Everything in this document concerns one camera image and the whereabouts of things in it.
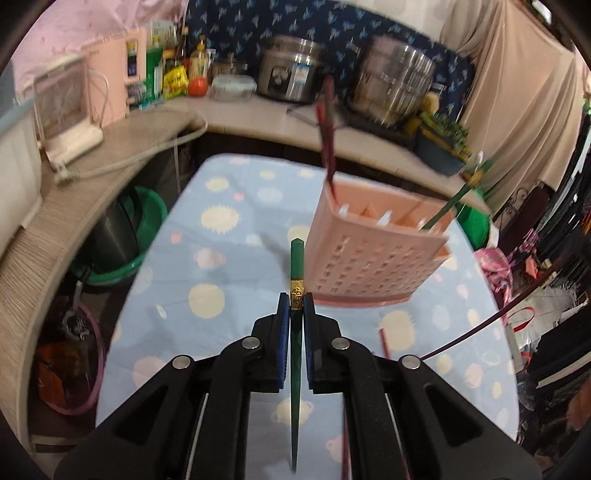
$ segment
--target rice cooker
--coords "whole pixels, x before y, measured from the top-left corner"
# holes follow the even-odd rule
[[[324,51],[322,44],[276,35],[265,50],[258,93],[278,100],[312,103],[321,80]]]

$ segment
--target pink plastic basket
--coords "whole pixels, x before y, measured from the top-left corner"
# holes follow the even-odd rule
[[[335,306],[407,301],[449,258],[443,232],[452,212],[425,232],[420,225],[443,202],[358,181],[335,179],[335,188],[339,205],[325,183],[306,241],[306,291],[316,303]],[[379,225],[387,212],[389,223]]]

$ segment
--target light blue tablecloth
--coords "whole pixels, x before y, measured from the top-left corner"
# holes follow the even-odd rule
[[[97,423],[174,356],[217,355],[275,312],[279,293],[289,288],[290,241],[307,235],[323,177],[318,168],[264,157],[226,154],[204,163],[159,231],[119,317]],[[384,328],[392,358],[427,354],[465,333],[496,307],[458,224],[447,233],[452,258],[409,302],[318,313],[377,354]],[[427,363],[515,437],[517,391],[500,323]],[[342,398],[312,395],[305,379],[295,477],[338,479]],[[294,478],[288,383],[278,395],[252,396],[247,479]]]

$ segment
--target pink curtain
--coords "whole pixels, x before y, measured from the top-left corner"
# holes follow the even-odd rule
[[[12,56],[17,90],[58,54],[87,41],[184,14],[187,0],[56,0],[35,22]]]

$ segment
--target pink appliance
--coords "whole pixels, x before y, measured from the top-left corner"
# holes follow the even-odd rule
[[[108,88],[100,78],[89,82],[90,108],[94,121],[102,116],[102,126],[121,120],[129,113],[127,86],[143,82],[146,77],[146,41],[144,28],[100,38],[82,47],[88,68],[108,80]],[[108,97],[101,115],[105,96]]]

